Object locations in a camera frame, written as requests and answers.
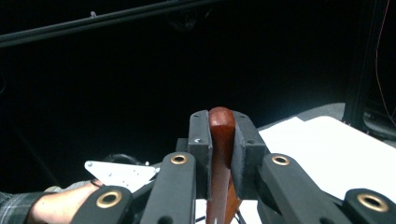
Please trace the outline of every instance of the sleeve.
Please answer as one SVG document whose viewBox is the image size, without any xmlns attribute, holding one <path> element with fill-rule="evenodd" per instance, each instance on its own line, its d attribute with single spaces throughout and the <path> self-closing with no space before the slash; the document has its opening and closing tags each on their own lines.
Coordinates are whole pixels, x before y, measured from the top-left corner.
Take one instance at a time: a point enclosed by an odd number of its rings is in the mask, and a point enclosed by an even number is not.
<svg viewBox="0 0 396 224">
<path fill-rule="evenodd" d="M 45 192 L 8 194 L 0 192 L 0 224 L 24 223 L 32 205 Z"/>
</svg>

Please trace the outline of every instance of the white surface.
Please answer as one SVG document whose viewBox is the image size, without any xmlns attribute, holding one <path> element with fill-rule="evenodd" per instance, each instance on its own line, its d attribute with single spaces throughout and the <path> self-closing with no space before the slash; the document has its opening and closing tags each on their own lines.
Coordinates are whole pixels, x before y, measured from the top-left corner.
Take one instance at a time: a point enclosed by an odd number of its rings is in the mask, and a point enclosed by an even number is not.
<svg viewBox="0 0 396 224">
<path fill-rule="evenodd" d="M 396 148 L 337 119 L 289 119 L 260 132 L 272 153 L 293 157 L 316 184 L 344 200 L 349 189 L 371 189 L 396 202 Z"/>
<path fill-rule="evenodd" d="M 147 185 L 158 172 L 151 166 L 102 161 L 86 161 L 85 169 L 105 185 L 125 187 L 132 193 Z"/>
</svg>

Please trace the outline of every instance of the wooden handle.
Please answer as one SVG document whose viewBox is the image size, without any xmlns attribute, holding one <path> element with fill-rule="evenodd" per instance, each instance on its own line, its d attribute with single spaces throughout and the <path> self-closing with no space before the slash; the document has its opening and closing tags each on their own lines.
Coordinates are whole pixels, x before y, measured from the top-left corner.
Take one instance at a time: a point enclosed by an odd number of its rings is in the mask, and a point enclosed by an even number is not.
<svg viewBox="0 0 396 224">
<path fill-rule="evenodd" d="M 211 199 L 207 202 L 206 223 L 225 223 L 230 166 L 233 155 L 235 120 L 225 107 L 209 111 L 209 128 L 213 142 Z"/>
</svg>

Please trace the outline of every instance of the human hand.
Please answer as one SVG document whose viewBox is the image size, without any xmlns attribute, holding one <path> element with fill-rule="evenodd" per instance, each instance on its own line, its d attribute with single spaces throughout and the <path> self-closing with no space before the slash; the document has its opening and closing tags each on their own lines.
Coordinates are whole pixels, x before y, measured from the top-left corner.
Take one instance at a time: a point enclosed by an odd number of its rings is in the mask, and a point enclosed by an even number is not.
<svg viewBox="0 0 396 224">
<path fill-rule="evenodd" d="M 27 223 L 70 223 L 77 210 L 98 188 L 92 183 L 41 197 L 31 208 Z"/>
</svg>

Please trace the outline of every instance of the bolt hole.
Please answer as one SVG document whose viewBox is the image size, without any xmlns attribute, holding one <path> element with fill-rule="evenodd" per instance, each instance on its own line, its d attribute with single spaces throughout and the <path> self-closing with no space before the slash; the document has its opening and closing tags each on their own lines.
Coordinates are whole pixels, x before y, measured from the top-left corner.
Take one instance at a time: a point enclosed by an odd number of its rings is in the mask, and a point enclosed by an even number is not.
<svg viewBox="0 0 396 224">
<path fill-rule="evenodd" d="M 109 194 L 105 198 L 103 198 L 104 203 L 113 203 L 116 200 L 116 195 L 114 194 Z"/>
<path fill-rule="evenodd" d="M 173 164 L 183 164 L 185 162 L 187 162 L 187 157 L 183 156 L 183 155 L 176 155 L 174 157 L 172 157 L 171 162 Z"/>
<path fill-rule="evenodd" d="M 290 163 L 289 159 L 283 156 L 274 156 L 272 161 L 278 165 L 289 165 Z"/>
<path fill-rule="evenodd" d="M 384 200 L 371 194 L 359 194 L 358 201 L 376 212 L 387 212 L 389 210 L 388 204 Z"/>
<path fill-rule="evenodd" d="M 331 219 L 326 217 L 321 217 L 319 221 L 320 224 L 334 224 L 334 222 Z"/>
<path fill-rule="evenodd" d="M 364 198 L 364 201 L 375 207 L 379 207 L 381 205 L 377 200 L 372 198 Z"/>
<path fill-rule="evenodd" d="M 175 161 L 184 161 L 184 158 L 183 158 L 183 157 L 180 157 L 180 156 L 178 156 L 178 157 L 175 157 Z"/>
</svg>

